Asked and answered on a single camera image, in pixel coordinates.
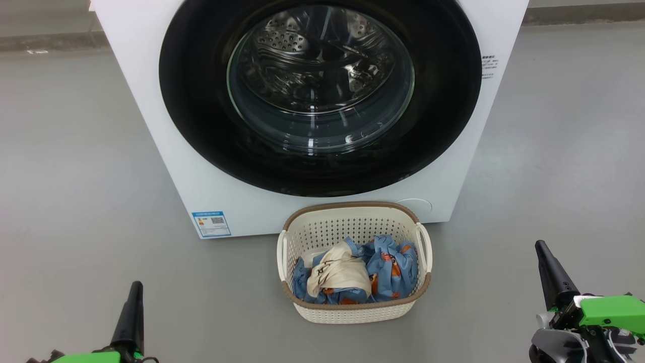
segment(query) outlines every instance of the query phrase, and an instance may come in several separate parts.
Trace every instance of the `white cloth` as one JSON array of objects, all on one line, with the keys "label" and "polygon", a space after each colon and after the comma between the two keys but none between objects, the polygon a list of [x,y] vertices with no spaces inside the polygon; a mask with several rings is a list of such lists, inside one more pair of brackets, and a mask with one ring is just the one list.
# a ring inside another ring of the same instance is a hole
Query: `white cloth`
[{"label": "white cloth", "polygon": [[363,289],[370,296],[372,284],[362,258],[352,256],[352,249],[345,242],[335,244],[312,268],[307,279],[307,293],[318,296],[321,289],[355,287]]}]

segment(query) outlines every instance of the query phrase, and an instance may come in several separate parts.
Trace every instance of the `front-loading washing machine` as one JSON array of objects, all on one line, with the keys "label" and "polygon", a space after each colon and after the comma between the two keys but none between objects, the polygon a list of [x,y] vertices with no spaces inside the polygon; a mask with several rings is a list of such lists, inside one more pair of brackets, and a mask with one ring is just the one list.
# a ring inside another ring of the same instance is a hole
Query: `front-loading washing machine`
[{"label": "front-loading washing machine", "polygon": [[359,200],[448,221],[527,2],[93,0],[201,238]]}]

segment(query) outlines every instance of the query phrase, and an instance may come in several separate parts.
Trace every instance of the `white plastic basket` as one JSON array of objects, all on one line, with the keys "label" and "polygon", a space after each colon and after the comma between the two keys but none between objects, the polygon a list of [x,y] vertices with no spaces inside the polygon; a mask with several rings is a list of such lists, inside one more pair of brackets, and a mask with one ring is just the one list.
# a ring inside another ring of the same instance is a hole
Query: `white plastic basket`
[{"label": "white plastic basket", "polygon": [[[374,304],[321,305],[306,303],[293,294],[293,269],[303,252],[332,246],[348,236],[357,244],[365,244],[378,234],[390,234],[397,243],[408,240],[415,244],[419,276],[410,296]],[[278,237],[277,263],[284,292],[303,318],[323,324],[378,322],[403,316],[426,292],[432,270],[432,247],[425,227],[402,205],[334,203],[304,208],[289,217]]]}]

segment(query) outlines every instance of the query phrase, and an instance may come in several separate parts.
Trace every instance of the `energy label sticker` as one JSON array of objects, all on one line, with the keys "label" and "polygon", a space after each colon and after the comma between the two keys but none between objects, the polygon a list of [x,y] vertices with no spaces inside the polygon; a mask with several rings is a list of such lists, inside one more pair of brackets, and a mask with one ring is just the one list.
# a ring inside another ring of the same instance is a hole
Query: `energy label sticker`
[{"label": "energy label sticker", "polygon": [[231,235],[224,212],[192,213],[202,238],[217,238]]}]

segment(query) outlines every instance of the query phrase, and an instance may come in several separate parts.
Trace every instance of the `concrete floor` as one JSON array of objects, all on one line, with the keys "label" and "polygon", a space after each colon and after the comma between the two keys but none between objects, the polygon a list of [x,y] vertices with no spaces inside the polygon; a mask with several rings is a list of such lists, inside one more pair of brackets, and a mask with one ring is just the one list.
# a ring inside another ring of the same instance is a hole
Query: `concrete floor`
[{"label": "concrete floor", "polygon": [[644,24],[521,30],[453,218],[428,225],[428,292],[358,326],[296,313],[275,236],[197,238],[111,54],[4,57],[0,79],[2,361],[107,345],[140,279],[162,363],[525,362],[539,238],[581,291],[645,298]]}]

